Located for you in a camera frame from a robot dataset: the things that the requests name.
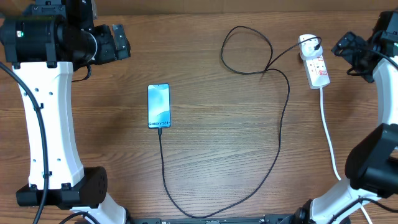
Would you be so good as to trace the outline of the blue-screen Samsung smartphone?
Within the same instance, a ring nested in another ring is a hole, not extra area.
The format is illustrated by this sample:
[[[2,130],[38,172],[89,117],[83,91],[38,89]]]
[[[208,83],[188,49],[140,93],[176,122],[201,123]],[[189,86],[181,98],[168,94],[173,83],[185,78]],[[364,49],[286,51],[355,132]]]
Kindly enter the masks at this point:
[[[147,87],[148,128],[171,127],[170,85],[153,84]]]

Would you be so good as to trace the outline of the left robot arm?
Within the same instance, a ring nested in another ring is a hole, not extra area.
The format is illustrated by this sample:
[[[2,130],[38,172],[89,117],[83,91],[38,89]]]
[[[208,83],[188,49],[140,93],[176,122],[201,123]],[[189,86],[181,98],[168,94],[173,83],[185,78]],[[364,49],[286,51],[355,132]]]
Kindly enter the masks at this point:
[[[106,170],[85,167],[76,148],[73,74],[130,57],[123,26],[96,26],[95,18],[93,1],[36,0],[1,26],[1,68],[19,85],[30,147],[28,182],[16,200],[39,211],[56,206],[87,223],[131,223],[108,193]]]

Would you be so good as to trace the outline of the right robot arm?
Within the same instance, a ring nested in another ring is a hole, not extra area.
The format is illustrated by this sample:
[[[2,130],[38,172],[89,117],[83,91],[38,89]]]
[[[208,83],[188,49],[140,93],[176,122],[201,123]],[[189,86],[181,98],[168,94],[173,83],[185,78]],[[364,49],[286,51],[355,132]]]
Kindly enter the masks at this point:
[[[368,40],[347,32],[332,53],[350,65],[348,75],[377,86],[378,124],[350,152],[345,177],[321,197],[311,199],[283,223],[349,223],[349,216],[397,193],[397,11],[381,12]]]

